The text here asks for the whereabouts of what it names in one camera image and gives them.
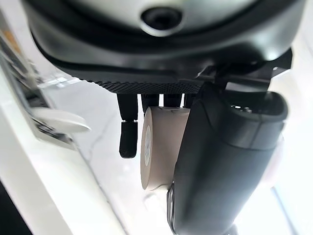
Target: white floor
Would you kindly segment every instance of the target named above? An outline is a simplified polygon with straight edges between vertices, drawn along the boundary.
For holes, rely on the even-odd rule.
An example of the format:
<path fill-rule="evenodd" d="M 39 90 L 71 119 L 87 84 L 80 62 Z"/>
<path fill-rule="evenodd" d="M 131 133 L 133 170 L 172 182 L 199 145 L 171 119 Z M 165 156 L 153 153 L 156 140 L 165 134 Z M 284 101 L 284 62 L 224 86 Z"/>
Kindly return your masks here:
<path fill-rule="evenodd" d="M 121 118 L 116 95 L 86 81 L 63 88 L 52 86 L 45 89 L 45 94 L 56 108 L 84 117 L 91 126 L 89 133 L 75 135 L 75 141 L 127 233 L 171 235 L 166 221 L 166 192 L 146 192 L 141 187 L 140 151 L 134 159 L 119 156 Z M 138 117 L 140 149 L 140 100 Z M 257 191 L 236 223 L 241 235 L 290 234 L 269 191 Z"/>

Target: white surface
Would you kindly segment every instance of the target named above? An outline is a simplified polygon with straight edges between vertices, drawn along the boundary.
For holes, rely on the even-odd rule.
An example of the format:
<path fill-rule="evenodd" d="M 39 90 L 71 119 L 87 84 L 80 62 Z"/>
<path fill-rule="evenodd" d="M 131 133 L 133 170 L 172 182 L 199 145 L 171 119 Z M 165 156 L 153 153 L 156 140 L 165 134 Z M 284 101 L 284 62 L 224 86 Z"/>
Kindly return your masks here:
<path fill-rule="evenodd" d="M 77 133 L 90 130 L 82 117 L 63 110 L 36 107 L 32 108 L 31 112 L 37 120 L 43 121 L 60 133 Z"/>
<path fill-rule="evenodd" d="M 289 78 L 292 80 L 287 74 L 278 77 L 272 89 L 283 87 Z M 92 131 L 86 135 L 77 134 L 74 138 L 127 232 L 130 235 L 145 235 L 147 231 L 150 235 L 171 235 L 166 221 L 166 191 L 149 192 L 141 187 L 140 151 L 134 159 L 119 156 L 121 118 L 116 95 L 85 81 L 62 89 L 49 88 L 45 94 L 57 108 L 78 114 L 90 123 Z M 289 103 L 294 102 L 293 96 L 287 96 L 287 99 Z M 138 104 L 140 149 L 143 113 L 141 102 Z M 259 231 L 256 234 L 260 235 L 290 234 L 274 198 L 264 189 L 251 197 L 237 223 L 240 235 L 251 235 L 256 228 Z"/>
<path fill-rule="evenodd" d="M 125 234 L 79 152 L 31 123 L 0 70 L 0 179 L 32 233 Z"/>

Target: beige cylindrical roll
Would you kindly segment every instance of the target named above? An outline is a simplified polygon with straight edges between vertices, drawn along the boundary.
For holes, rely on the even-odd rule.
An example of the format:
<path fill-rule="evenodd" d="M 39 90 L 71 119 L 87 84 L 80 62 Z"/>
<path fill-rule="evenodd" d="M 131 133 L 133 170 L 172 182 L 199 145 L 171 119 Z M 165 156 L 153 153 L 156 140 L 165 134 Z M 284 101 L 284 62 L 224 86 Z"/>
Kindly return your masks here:
<path fill-rule="evenodd" d="M 144 189 L 168 188 L 174 175 L 189 109 L 149 107 L 146 111 L 140 156 Z"/>

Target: black plastic housing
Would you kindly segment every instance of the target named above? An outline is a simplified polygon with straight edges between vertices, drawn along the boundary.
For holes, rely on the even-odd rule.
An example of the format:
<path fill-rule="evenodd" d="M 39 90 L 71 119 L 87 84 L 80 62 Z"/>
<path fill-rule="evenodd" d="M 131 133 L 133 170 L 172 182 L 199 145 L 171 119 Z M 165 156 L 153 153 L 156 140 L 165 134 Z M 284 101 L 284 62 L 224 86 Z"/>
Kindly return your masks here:
<path fill-rule="evenodd" d="M 176 234 L 223 235 L 231 227 L 259 184 L 286 117 L 277 93 L 203 86 L 168 193 L 168 222 Z"/>
<path fill-rule="evenodd" d="M 65 0 L 22 2 L 38 48 L 65 72 L 94 82 L 176 83 L 210 65 L 278 58 L 296 35 L 305 0 L 260 0 L 216 27 L 165 38 L 100 23 Z"/>

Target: white plastic part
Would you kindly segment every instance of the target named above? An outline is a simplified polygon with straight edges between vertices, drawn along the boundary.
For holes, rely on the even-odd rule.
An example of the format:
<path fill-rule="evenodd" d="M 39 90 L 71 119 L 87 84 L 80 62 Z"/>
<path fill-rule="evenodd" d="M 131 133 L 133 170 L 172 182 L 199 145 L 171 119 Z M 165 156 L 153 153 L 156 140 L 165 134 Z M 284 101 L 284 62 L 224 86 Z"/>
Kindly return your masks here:
<path fill-rule="evenodd" d="M 45 122 L 61 133 L 77 133 L 90 130 L 85 119 L 66 111 L 36 107 L 32 109 L 32 114 L 36 119 Z"/>

